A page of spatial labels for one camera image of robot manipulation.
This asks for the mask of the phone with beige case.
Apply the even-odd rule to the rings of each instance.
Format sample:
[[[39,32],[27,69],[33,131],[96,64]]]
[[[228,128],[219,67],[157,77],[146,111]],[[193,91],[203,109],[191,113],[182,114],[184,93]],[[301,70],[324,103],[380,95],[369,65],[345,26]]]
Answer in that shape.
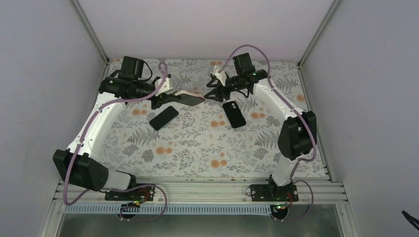
[[[196,106],[205,101],[205,98],[200,94],[186,90],[175,92],[174,95],[177,98],[177,103],[187,106]]]

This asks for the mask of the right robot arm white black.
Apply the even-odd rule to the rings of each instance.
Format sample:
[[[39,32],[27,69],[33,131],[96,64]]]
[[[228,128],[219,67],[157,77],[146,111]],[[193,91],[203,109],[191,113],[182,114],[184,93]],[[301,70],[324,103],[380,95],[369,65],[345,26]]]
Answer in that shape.
[[[267,184],[250,185],[250,197],[254,202],[298,200],[296,181],[293,178],[304,155],[312,153],[316,157],[316,115],[293,104],[275,86],[270,75],[271,69],[257,70],[248,53],[230,56],[230,59],[234,62],[236,75],[230,77],[223,67],[213,66],[207,83],[211,91],[204,97],[223,102],[229,100],[231,93],[242,93],[245,89],[245,97],[255,95],[283,120],[278,137],[282,157],[268,177]]]

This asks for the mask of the black phone case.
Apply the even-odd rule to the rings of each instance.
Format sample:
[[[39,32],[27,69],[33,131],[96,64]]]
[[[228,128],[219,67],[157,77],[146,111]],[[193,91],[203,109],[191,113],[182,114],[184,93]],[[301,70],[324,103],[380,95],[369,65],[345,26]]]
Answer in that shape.
[[[235,101],[226,102],[222,105],[224,112],[233,129],[246,125],[246,120]]]

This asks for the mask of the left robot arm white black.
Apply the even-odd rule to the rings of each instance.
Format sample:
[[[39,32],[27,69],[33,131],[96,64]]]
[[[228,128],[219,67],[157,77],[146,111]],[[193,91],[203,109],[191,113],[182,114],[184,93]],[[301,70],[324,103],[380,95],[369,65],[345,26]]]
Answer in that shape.
[[[137,195],[135,176],[123,171],[111,170],[98,159],[104,140],[112,124],[128,103],[150,100],[162,102],[161,96],[170,89],[169,74],[165,62],[158,68],[162,76],[153,82],[143,79],[137,71],[144,60],[126,56],[121,69],[115,70],[100,84],[95,105],[77,137],[65,150],[56,150],[53,162],[64,182],[63,195],[70,185],[83,188],[83,192],[118,192],[126,200]]]

